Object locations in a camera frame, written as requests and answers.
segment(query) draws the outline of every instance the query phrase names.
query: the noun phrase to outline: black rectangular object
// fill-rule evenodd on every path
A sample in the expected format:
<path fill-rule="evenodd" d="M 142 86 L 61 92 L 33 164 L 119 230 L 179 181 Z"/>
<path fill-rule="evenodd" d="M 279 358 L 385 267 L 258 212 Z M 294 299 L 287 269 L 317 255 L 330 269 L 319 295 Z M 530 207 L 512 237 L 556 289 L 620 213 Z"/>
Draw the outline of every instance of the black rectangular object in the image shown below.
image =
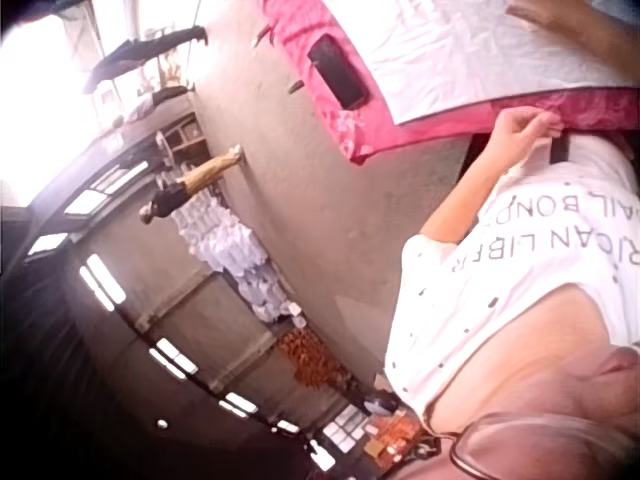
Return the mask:
<path fill-rule="evenodd" d="M 364 85 L 333 37 L 320 37 L 308 57 L 343 109 L 355 110 L 366 102 Z"/>

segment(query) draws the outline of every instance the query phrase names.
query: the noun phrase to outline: pink fabric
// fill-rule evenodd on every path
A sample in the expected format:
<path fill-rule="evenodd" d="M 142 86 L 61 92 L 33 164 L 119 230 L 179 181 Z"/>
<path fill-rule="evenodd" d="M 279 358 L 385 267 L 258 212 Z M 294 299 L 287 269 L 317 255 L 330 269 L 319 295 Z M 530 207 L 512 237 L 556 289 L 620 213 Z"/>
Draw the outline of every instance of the pink fabric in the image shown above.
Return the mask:
<path fill-rule="evenodd" d="M 503 108 L 536 105 L 558 111 L 568 128 L 577 130 L 633 130 L 640 128 L 639 95 L 631 88 L 580 89 L 531 94 L 469 105 L 403 125 L 394 125 L 389 109 L 369 70 L 322 0 L 260 0 L 274 28 L 275 42 L 291 60 L 322 121 L 352 162 L 412 143 L 490 132 Z M 323 35 L 341 45 L 370 92 L 370 100 L 355 111 L 340 108 L 307 52 Z"/>

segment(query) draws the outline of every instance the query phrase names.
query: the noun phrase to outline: white fabric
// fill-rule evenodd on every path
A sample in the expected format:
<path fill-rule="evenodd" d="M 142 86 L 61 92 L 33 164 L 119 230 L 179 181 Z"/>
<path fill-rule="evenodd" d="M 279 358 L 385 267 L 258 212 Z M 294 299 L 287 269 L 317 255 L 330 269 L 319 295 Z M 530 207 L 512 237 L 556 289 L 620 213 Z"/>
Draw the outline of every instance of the white fabric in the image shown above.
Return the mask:
<path fill-rule="evenodd" d="M 323 1 L 396 124 L 513 95 L 632 85 L 558 36 L 506 15 L 504 0 Z"/>
<path fill-rule="evenodd" d="M 136 106 L 125 114 L 124 121 L 126 123 L 137 122 L 151 115 L 154 109 L 153 96 L 150 93 L 145 93 L 139 98 Z"/>
<path fill-rule="evenodd" d="M 607 141 L 549 143 L 494 188 L 459 245 L 417 235 L 402 284 L 385 373 L 416 413 L 488 338 L 556 288 L 575 284 L 598 305 L 611 343 L 640 340 L 640 201 L 629 161 Z"/>

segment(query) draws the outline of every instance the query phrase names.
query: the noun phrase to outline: pile of white bags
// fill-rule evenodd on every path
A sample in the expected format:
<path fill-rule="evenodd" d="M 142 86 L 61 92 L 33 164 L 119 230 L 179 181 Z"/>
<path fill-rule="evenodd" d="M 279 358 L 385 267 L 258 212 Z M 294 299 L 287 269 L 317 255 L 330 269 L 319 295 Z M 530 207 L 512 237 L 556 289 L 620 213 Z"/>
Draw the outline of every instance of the pile of white bags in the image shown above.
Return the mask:
<path fill-rule="evenodd" d="M 170 182 L 178 175 L 163 172 L 160 176 Z M 189 253 L 216 272 L 229 271 L 238 283 L 240 295 L 260 320 L 268 323 L 289 313 L 291 302 L 267 263 L 267 252 L 253 231 L 220 205 L 217 198 L 202 191 L 171 217 L 189 245 Z"/>

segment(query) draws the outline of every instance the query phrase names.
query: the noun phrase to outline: yellow pants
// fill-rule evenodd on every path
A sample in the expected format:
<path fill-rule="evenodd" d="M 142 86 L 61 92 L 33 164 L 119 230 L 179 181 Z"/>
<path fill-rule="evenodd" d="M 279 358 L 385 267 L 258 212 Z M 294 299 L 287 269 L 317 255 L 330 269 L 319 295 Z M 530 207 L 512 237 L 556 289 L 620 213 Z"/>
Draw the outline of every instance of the yellow pants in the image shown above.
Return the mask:
<path fill-rule="evenodd" d="M 183 182 L 189 197 L 207 188 L 212 183 L 218 181 L 224 171 L 233 167 L 242 159 L 242 150 L 232 148 L 224 155 L 219 155 L 206 161 L 199 167 L 178 178 L 178 182 Z"/>

